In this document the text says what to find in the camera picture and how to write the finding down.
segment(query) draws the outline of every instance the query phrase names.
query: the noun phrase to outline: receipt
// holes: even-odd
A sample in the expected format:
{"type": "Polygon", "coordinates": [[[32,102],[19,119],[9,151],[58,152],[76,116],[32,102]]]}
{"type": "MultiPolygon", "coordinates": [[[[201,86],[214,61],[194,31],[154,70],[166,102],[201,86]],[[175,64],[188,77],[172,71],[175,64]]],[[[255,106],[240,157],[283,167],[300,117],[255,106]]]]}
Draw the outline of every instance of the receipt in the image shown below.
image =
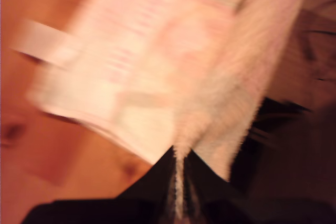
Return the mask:
{"type": "Polygon", "coordinates": [[[238,0],[84,0],[65,31],[33,21],[14,49],[41,59],[29,99],[154,164],[207,75],[238,0]]]}

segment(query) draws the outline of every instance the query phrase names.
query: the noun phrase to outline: wooden table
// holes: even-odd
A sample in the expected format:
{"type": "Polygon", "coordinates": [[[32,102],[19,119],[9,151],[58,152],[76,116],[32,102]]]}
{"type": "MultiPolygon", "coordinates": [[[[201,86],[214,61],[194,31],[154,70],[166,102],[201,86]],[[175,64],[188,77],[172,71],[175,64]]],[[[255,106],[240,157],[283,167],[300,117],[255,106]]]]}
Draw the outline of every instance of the wooden table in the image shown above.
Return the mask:
{"type": "Polygon", "coordinates": [[[55,199],[111,198],[151,167],[26,99],[37,62],[10,50],[23,18],[62,29],[80,0],[1,0],[1,221],[55,199]]]}

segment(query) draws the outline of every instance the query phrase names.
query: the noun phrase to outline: paper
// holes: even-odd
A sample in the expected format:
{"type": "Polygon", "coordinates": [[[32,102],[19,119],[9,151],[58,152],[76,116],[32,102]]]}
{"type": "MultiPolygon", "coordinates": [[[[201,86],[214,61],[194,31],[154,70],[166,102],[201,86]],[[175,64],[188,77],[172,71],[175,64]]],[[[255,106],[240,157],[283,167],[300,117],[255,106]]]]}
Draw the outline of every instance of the paper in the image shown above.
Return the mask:
{"type": "Polygon", "coordinates": [[[217,57],[237,4],[84,0],[65,32],[28,22],[15,49],[45,61],[29,98],[154,164],[173,144],[180,106],[217,57]]]}

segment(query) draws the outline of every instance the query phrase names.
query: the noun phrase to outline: wooden surface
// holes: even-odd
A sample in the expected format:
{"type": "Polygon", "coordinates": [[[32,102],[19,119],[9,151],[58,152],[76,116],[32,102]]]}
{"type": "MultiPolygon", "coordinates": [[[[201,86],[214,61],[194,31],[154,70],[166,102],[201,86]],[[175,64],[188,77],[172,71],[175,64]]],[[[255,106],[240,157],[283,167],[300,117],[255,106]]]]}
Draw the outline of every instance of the wooden surface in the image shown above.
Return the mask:
{"type": "Polygon", "coordinates": [[[1,0],[1,221],[55,199],[115,197],[150,165],[26,99],[37,62],[10,50],[23,18],[62,29],[80,0],[1,0]]]}

